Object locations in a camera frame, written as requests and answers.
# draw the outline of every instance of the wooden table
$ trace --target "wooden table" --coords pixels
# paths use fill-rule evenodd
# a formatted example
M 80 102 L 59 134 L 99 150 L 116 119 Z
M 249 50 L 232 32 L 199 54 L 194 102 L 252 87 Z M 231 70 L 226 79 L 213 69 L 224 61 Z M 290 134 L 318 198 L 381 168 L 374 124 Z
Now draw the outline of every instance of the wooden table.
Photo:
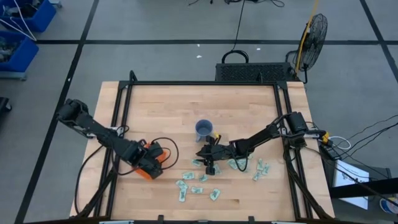
M 111 124 L 117 86 L 117 82 L 104 82 L 99 93 L 94 118 L 104 126 Z M 288 83 L 288 88 L 293 111 L 302 112 L 305 120 L 311 121 L 303 84 Z M 280 98 L 285 113 L 282 91 Z M 294 220 L 280 138 L 255 150 L 248 173 L 232 170 L 226 161 L 218 161 L 223 173 L 200 183 L 197 177 L 205 173 L 205 168 L 191 164 L 191 160 L 196 158 L 195 153 L 204 144 L 195 142 L 194 127 L 199 119 L 209 119 L 214 129 L 222 135 L 220 144 L 226 144 L 229 140 L 248 138 L 264 129 L 276 117 L 271 86 L 134 86 L 127 119 L 130 130 L 125 138 L 144 138 L 147 141 L 161 136 L 172 138 L 180 149 L 180 159 L 174 167 L 165 170 L 164 174 L 153 181 L 144 180 L 135 173 L 118 177 L 112 219 L 156 220 L 158 215 L 164 215 L 165 220 L 247 221 L 248 216 L 254 216 L 256 221 Z M 166 140 L 159 142 L 172 150 L 168 161 L 170 164 L 175 159 L 175 149 Z M 307 144 L 318 149 L 316 140 L 307 140 Z M 89 140 L 85 158 L 98 146 L 96 140 Z M 78 194 L 80 209 L 98 187 L 104 152 L 102 150 L 95 155 L 82 172 Z M 304 149 L 301 154 L 309 191 L 325 211 L 334 216 L 320 156 Z M 258 158 L 263 158 L 271 168 L 267 176 L 262 176 L 255 182 L 252 177 Z M 131 167 L 122 162 L 120 171 L 129 170 Z M 185 171 L 194 171 L 196 177 L 186 183 L 203 187 L 205 191 L 202 195 L 194 195 L 189 190 L 186 202 L 182 203 L 178 201 L 179 188 L 175 182 L 182 178 L 182 172 Z M 209 198 L 214 188 L 221 190 L 220 197 L 215 202 Z M 301 192 L 298 190 L 297 193 L 301 199 Z M 108 193 L 105 193 L 101 213 L 105 211 L 107 199 Z M 302 200 L 299 201 L 304 217 L 304 206 Z

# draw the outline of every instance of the blue container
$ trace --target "blue container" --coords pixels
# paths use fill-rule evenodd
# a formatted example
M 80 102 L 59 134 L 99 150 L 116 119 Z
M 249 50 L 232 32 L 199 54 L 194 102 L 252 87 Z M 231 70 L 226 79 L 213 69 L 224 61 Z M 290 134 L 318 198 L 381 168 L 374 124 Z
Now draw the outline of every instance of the blue container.
M 17 3 L 20 7 L 24 4 L 28 3 L 31 4 L 32 0 L 17 0 Z M 3 15 L 3 8 L 2 6 L 8 7 L 16 7 L 14 0 L 0 0 L 0 19 L 8 22 L 10 25 L 14 27 L 19 27 L 14 23 L 16 22 L 23 30 L 27 30 L 25 27 L 24 22 L 22 21 L 20 16 L 13 17 L 10 20 L 9 16 L 2 16 Z M 52 18 L 55 15 L 55 8 L 51 5 L 49 0 L 44 0 L 40 7 L 37 9 L 36 13 L 31 18 L 24 18 L 26 25 L 29 27 L 30 31 L 32 32 L 44 32 L 46 28 L 49 26 Z M 8 26 L 7 24 L 0 21 L 0 23 L 5 26 L 9 30 L 14 30 L 12 27 Z
M 39 48 L 24 34 L 0 31 L 6 42 L 19 42 L 19 46 L 8 62 L 0 63 L 0 71 L 24 72 L 35 57 Z

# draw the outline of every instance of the blue cup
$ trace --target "blue cup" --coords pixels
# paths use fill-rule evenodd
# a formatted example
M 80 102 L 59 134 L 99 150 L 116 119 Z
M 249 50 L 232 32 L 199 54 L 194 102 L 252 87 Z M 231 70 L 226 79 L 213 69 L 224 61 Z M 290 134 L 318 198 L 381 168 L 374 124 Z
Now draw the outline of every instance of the blue cup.
M 213 125 L 210 121 L 202 119 L 195 125 L 195 131 L 197 132 L 197 142 L 213 132 Z

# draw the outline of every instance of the gray floor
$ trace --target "gray floor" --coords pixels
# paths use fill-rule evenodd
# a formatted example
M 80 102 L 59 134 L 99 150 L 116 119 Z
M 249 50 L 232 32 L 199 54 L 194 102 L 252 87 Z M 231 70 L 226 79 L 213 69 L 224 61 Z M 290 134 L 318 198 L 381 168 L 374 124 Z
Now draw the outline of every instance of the gray floor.
M 247 3 L 240 39 L 299 40 L 313 0 Z M 386 40 L 398 40 L 394 0 L 367 0 Z M 40 40 L 79 40 L 93 0 L 63 0 L 63 8 Z M 240 4 L 207 0 L 188 7 L 183 0 L 99 0 L 88 40 L 234 39 Z M 328 40 L 377 40 L 357 0 L 321 0 L 317 12 L 328 18 Z M 0 217 L 12 223 L 43 145 L 77 45 L 39 45 L 25 82 L 0 81 L 0 96 L 14 109 L 0 129 Z M 83 47 L 68 97 L 94 111 L 101 82 L 125 80 L 133 69 L 139 80 L 214 80 L 215 64 L 230 44 L 96 45 Z M 296 45 L 238 45 L 251 62 L 281 62 Z M 389 46 L 398 60 L 398 46 Z M 241 62 L 231 56 L 228 62 Z M 398 84 L 380 45 L 326 45 L 310 70 L 307 96 L 317 125 L 350 137 L 367 125 L 398 112 Z M 382 124 L 368 133 L 375 132 Z M 388 167 L 398 177 L 398 128 L 392 128 L 355 154 L 360 161 Z M 86 141 L 58 126 L 26 222 L 66 218 Z M 338 217 L 355 217 L 336 211 Z

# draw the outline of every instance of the black metal frame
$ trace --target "black metal frame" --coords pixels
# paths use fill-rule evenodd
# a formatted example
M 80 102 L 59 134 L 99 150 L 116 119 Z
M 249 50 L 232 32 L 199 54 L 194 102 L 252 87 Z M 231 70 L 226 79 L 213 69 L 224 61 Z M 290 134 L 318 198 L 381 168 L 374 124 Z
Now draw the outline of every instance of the black metal frame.
M 282 116 L 282 104 L 280 102 L 280 96 L 279 96 L 279 88 L 282 89 L 283 94 L 284 94 L 284 100 L 285 100 L 285 105 L 286 105 L 286 110 L 287 112 L 292 111 L 292 107 L 290 104 L 290 98 L 289 98 L 289 92 L 287 91 L 287 84 L 286 82 L 217 82 L 217 81 L 204 81 L 204 82 L 191 82 L 191 81 L 137 81 L 137 78 L 135 77 L 134 73 L 131 71 L 130 72 L 130 80 L 128 81 L 120 81 L 119 86 L 118 86 L 118 92 L 116 94 L 116 102 L 114 105 L 114 111 L 113 111 L 113 117 L 112 117 L 112 126 L 115 126 L 117 123 L 117 118 L 119 114 L 119 109 L 120 109 L 120 104 L 121 104 L 121 96 L 124 91 L 124 89 L 127 87 L 127 93 L 126 93 L 126 99 L 124 102 L 124 108 L 123 108 L 123 115 L 122 115 L 122 121 L 121 121 L 121 126 L 126 125 L 127 121 L 127 115 L 129 111 L 129 103 L 131 100 L 131 94 L 132 94 L 132 88 L 134 85 L 214 85 L 214 86 L 219 86 L 219 85 L 260 85 L 260 86 L 272 86 L 274 89 L 274 94 L 275 94 L 275 103 L 276 103 L 276 108 L 277 108 L 277 113 L 278 116 Z M 281 128 L 285 127 L 284 122 L 281 121 L 280 123 Z M 287 153 L 287 159 L 290 158 L 290 147 L 288 144 L 284 143 L 284 151 Z M 101 173 L 101 180 L 100 184 L 103 183 L 104 177 L 106 177 L 106 174 L 108 172 L 109 168 L 109 158 L 111 157 L 111 150 L 107 149 L 105 157 L 104 157 L 104 165 Z M 299 176 L 301 180 L 305 183 L 305 175 L 304 175 L 304 169 L 303 169 L 303 164 L 302 164 L 302 158 L 300 155 L 300 151 L 295 151 L 295 156 L 297 158 L 297 170 L 299 173 Z M 119 158 L 116 158 L 115 160 L 115 168 L 118 169 L 119 167 Z M 114 194 L 116 190 L 116 182 L 117 178 L 112 180 L 111 182 L 111 187 L 109 190 L 109 197 L 107 201 L 107 206 L 106 206 L 106 217 L 111 217 L 112 214 L 112 208 L 113 208 L 113 202 L 114 202 Z M 290 192 L 291 192 L 291 197 L 292 197 L 292 203 L 293 203 L 293 210 L 294 210 L 294 216 L 295 219 L 298 220 L 301 218 L 300 214 L 300 207 L 299 207 L 299 199 L 297 197 L 297 190 L 296 190 L 296 185 L 291 176 L 289 176 L 289 185 L 290 185 Z M 307 199 L 304 197 L 303 198 L 304 205 L 305 205 L 305 213 L 306 213 L 306 218 L 313 218 L 312 215 L 312 209 L 307 201 Z M 102 200 L 99 200 L 96 207 L 95 207 L 95 212 L 94 212 L 94 217 L 99 217 L 100 216 L 100 210 L 101 210 L 101 204 Z M 254 222 L 254 217 L 248 217 L 249 220 L 252 220 Z M 158 222 L 153 220 L 146 220 L 143 222 Z

